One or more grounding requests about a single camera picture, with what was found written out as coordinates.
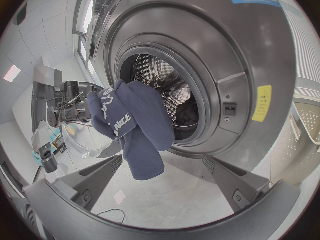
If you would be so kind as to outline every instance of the yellow warning label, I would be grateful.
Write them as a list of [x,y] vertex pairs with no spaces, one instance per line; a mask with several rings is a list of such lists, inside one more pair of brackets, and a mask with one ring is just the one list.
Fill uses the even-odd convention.
[[258,99],[256,109],[254,110],[252,120],[263,122],[270,106],[271,102],[271,85],[258,87]]

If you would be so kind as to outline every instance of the laundry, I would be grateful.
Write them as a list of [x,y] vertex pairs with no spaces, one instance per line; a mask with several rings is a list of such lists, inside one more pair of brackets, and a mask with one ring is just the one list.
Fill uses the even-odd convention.
[[161,95],[139,81],[118,80],[99,94],[88,94],[92,126],[119,140],[122,156],[136,180],[148,180],[164,171],[158,151],[174,142],[174,129]]

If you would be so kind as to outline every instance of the black cable on floor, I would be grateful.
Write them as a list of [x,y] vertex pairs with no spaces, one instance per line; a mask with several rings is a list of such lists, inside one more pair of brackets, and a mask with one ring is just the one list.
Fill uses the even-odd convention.
[[120,222],[120,223],[122,224],[122,223],[123,223],[123,221],[125,220],[125,212],[124,212],[123,210],[121,210],[121,209],[110,209],[110,210],[105,210],[105,211],[102,211],[102,212],[98,213],[98,214],[97,214],[97,216],[98,216],[99,214],[103,214],[103,213],[106,213],[106,212],[109,212],[109,211],[113,211],[113,210],[122,211],[122,213],[123,213],[123,218],[122,218],[122,221]]

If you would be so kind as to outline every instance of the blue label stripe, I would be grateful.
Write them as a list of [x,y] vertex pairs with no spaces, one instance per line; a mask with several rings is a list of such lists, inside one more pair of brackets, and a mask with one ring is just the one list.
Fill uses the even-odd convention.
[[231,0],[234,4],[255,3],[281,7],[280,3],[271,0]]

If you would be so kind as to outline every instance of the ceiling light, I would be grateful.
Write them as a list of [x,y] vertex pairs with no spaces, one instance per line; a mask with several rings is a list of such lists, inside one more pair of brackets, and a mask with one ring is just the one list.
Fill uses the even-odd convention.
[[3,79],[12,82],[14,78],[20,73],[20,69],[16,67],[16,65],[13,65],[9,71],[6,73]]

